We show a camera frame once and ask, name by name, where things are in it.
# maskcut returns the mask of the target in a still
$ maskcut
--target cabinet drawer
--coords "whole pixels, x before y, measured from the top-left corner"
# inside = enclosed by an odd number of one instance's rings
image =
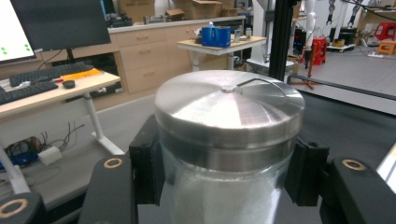
[[[125,76],[129,93],[158,88],[171,78],[167,63],[128,70],[125,72]]]
[[[167,61],[166,42],[155,42],[138,46],[124,47],[120,50],[125,70],[151,66]]]
[[[165,40],[164,29],[148,29],[117,34],[120,47]]]

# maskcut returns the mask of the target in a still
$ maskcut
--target blue container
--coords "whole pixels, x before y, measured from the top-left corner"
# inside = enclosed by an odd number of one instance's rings
[[[229,26],[207,26],[202,28],[202,45],[227,48],[231,45],[231,28]]]

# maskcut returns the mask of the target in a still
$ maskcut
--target floor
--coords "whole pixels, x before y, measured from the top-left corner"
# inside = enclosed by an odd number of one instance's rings
[[[357,46],[352,51],[326,52],[326,61],[314,65],[311,77],[367,91],[396,96],[396,55],[384,58],[370,57],[375,48]],[[300,63],[298,75],[307,76],[308,70]],[[360,105],[381,112],[396,115],[396,102],[387,99],[344,91],[333,87],[315,85],[293,85],[294,88],[323,95],[332,99]]]

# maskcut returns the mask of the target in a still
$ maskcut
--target computer monitor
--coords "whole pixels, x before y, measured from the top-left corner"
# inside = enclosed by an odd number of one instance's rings
[[[110,43],[100,0],[11,0],[35,52]]]
[[[35,53],[10,1],[1,0],[0,8],[0,63],[35,58]]]

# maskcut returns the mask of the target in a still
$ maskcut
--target silver cylindrical lid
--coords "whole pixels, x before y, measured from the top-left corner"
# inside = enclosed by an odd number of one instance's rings
[[[243,172],[282,161],[301,130],[304,99],[257,74],[213,70],[174,77],[158,89],[162,144],[207,169]]]

